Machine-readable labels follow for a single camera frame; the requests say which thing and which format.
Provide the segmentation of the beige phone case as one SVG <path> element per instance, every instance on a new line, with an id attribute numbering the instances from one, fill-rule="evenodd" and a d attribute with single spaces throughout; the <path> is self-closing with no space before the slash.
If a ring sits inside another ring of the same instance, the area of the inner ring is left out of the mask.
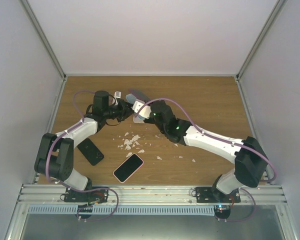
<path id="1" fill-rule="evenodd" d="M 133 122 L 136 124 L 143 124 L 144 123 L 145 118 L 139 115 L 134 115 L 133 116 Z"/>

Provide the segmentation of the black smartphone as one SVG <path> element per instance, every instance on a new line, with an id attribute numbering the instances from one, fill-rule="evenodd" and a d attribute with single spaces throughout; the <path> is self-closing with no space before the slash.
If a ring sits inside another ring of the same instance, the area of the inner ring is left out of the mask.
<path id="1" fill-rule="evenodd" d="M 129 89 L 129 93 L 132 94 L 133 96 L 135 96 L 137 99 L 143 101 L 143 102 L 148 102 L 150 100 L 150 98 L 148 96 L 146 96 L 140 90 L 131 88 L 131 89 Z"/>

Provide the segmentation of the phone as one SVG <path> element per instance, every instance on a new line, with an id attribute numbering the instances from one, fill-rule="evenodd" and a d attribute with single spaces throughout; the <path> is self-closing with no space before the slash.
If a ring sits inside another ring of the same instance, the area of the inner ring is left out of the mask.
<path id="1" fill-rule="evenodd" d="M 121 165 L 119 165 L 114 171 L 113 176 L 120 182 L 125 183 L 140 167 L 142 167 L 144 161 L 137 155 L 132 154 Z"/>

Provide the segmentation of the blue phone case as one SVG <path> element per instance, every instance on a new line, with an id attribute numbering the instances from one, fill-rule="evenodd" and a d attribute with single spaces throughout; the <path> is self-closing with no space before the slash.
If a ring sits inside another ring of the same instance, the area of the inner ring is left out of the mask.
<path id="1" fill-rule="evenodd" d="M 134 105 L 134 103 L 135 103 L 135 101 L 136 101 L 136 97 L 135 96 L 133 96 L 131 93 L 130 94 L 128 94 L 128 95 L 126 95 L 126 100 L 127 100 L 127 102 L 128 103 L 130 103 L 130 104 L 132 104 L 132 105 Z"/>

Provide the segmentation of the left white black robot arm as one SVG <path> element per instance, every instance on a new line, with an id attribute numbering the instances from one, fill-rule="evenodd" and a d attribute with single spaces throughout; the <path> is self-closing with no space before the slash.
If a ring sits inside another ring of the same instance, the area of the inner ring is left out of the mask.
<path id="1" fill-rule="evenodd" d="M 98 133 L 107 120 L 119 123 L 130 117 L 134 111 L 133 104 L 99 90 L 92 92 L 93 103 L 85 114 L 73 126 L 56 134 L 45 133 L 39 145 L 34 170 L 45 175 L 51 182 L 56 180 L 63 186 L 75 191 L 76 197 L 88 202 L 93 197 L 93 189 L 88 186 L 88 177 L 74 168 L 74 149 L 88 137 Z"/>

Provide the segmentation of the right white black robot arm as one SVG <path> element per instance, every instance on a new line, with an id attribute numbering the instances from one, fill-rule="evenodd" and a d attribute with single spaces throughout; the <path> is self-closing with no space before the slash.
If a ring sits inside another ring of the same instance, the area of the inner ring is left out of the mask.
<path id="1" fill-rule="evenodd" d="M 211 187 L 211 196 L 216 202 L 224 202 L 240 187 L 256 188 L 259 185 L 268 160 L 255 138 L 249 136 L 242 140 L 207 131 L 189 117 L 186 120 L 175 117 L 163 99 L 145 103 L 137 114 L 156 125 L 169 141 L 203 149 L 234 165 L 228 173 L 220 175 Z"/>

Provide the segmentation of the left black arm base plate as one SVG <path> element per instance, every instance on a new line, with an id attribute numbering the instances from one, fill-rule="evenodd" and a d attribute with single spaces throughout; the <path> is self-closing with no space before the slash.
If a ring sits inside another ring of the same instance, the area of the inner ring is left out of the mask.
<path id="1" fill-rule="evenodd" d="M 78 192 L 67 188 L 65 193 L 60 195 L 60 200 L 65 203 L 88 203 L 101 204 L 108 201 L 107 189 L 99 189 L 91 192 Z"/>

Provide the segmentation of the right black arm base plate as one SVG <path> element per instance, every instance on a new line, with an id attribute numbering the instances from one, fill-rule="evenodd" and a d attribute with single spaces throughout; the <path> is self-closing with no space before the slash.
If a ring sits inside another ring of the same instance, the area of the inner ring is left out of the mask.
<path id="1" fill-rule="evenodd" d="M 196 198 L 197 203 L 232 204 L 241 202 L 238 189 L 233 190 L 230 194 L 224 194 L 219 193 L 218 190 L 214 191 L 211 186 L 197 186 L 190 194 Z"/>

